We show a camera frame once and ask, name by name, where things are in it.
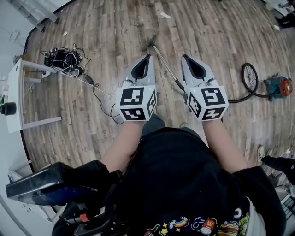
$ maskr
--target person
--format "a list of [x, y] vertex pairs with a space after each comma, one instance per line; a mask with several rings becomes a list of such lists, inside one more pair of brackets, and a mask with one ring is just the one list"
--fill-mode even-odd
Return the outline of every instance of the person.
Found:
[[283, 172], [289, 182], [295, 185], [295, 159], [284, 157], [272, 157], [271, 152], [264, 154], [263, 146], [258, 148], [258, 157], [264, 165]]
[[[295, 0], [290, 0], [288, 1], [288, 3], [286, 4], [279, 4], [280, 8], [286, 8], [289, 6], [295, 6]], [[280, 24], [281, 27], [283, 28], [291, 28], [291, 27], [295, 27], [295, 12], [290, 12], [288, 13], [285, 17], [282, 18], [277, 18], [275, 17], [276, 20], [278, 21], [278, 23]]]
[[124, 173], [127, 235], [283, 235], [285, 213], [262, 168], [248, 167], [221, 120], [202, 125], [209, 147], [155, 114], [122, 125], [101, 161]]

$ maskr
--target white paper scrap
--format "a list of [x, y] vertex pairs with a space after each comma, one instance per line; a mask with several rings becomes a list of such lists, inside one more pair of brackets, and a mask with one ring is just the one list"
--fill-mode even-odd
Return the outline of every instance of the white paper scrap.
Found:
[[171, 16], [168, 16], [168, 15], [165, 14], [164, 12], [162, 12], [161, 15], [162, 15], [163, 17], [166, 17], [167, 19], [171, 18]]
[[280, 31], [280, 27], [278, 27], [277, 25], [273, 25], [273, 27], [277, 30], [277, 31]]

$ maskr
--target wooden floor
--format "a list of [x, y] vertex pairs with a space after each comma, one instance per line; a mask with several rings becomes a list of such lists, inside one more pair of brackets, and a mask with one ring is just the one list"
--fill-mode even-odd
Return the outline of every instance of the wooden floor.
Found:
[[[161, 12], [171, 18], [162, 17]], [[57, 15], [58, 24], [47, 21], [45, 33], [31, 35], [29, 61], [43, 63], [41, 50], [72, 48], [76, 43], [91, 59], [86, 73], [113, 97], [124, 69], [144, 54], [141, 48], [154, 34], [178, 78], [182, 78], [184, 53], [200, 58], [211, 66], [229, 99], [247, 94], [240, 75], [245, 62], [255, 66], [260, 80], [277, 72], [295, 77], [295, 30], [276, 31], [273, 14], [259, 0], [77, 0]], [[189, 123], [204, 139], [202, 126], [184, 105], [181, 90], [156, 53], [152, 49], [149, 53], [156, 58], [158, 115], [166, 126]], [[260, 87], [260, 93], [266, 92], [263, 83]], [[109, 112], [115, 101], [96, 93]], [[24, 130], [35, 170], [57, 161], [76, 167], [100, 159], [120, 129], [102, 113], [92, 89], [75, 78], [47, 77], [34, 84], [25, 104], [27, 122], [62, 116], [61, 122]], [[260, 144], [266, 149], [279, 145], [278, 154], [294, 145], [294, 112], [295, 95], [274, 102], [253, 97], [230, 105], [224, 124], [254, 166]]]

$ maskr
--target cartoon print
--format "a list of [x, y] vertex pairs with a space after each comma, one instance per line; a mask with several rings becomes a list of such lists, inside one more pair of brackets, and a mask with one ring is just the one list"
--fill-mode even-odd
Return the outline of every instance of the cartoon print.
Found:
[[249, 213], [246, 214], [246, 216], [240, 220], [240, 233], [239, 236], [245, 236], [246, 231], [248, 228], [248, 223], [249, 223]]
[[173, 220], [169, 223], [169, 229], [172, 229], [173, 227], [175, 228], [181, 228], [181, 227], [185, 227], [188, 225], [189, 221], [186, 217], [181, 217], [180, 218], [181, 221], [177, 222], [176, 220]]
[[156, 224], [153, 229], [148, 229], [144, 236], [154, 236], [155, 232], [159, 229], [160, 225]]
[[240, 208], [237, 208], [235, 210], [234, 219], [239, 219], [242, 216], [242, 210]]
[[204, 235], [210, 235], [215, 227], [217, 220], [214, 218], [209, 218], [206, 222], [202, 225], [200, 232]]
[[239, 224], [236, 221], [225, 221], [218, 229], [218, 236], [237, 236], [239, 232]]
[[195, 230], [195, 231], [200, 231], [199, 230], [199, 227], [205, 222], [205, 220], [202, 219], [202, 217], [198, 217], [195, 219], [194, 223], [191, 224], [191, 228], [192, 230]]
[[162, 230], [160, 231], [160, 234], [161, 234], [162, 236], [165, 236], [167, 233], [168, 233], [168, 229], [162, 229]]

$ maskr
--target black sleeve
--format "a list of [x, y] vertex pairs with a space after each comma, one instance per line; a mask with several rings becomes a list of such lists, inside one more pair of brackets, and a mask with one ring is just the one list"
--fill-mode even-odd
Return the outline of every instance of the black sleeve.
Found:
[[266, 235], [282, 236], [286, 227], [286, 215], [278, 195], [263, 169], [259, 166], [234, 173], [241, 181], [241, 191], [261, 214]]

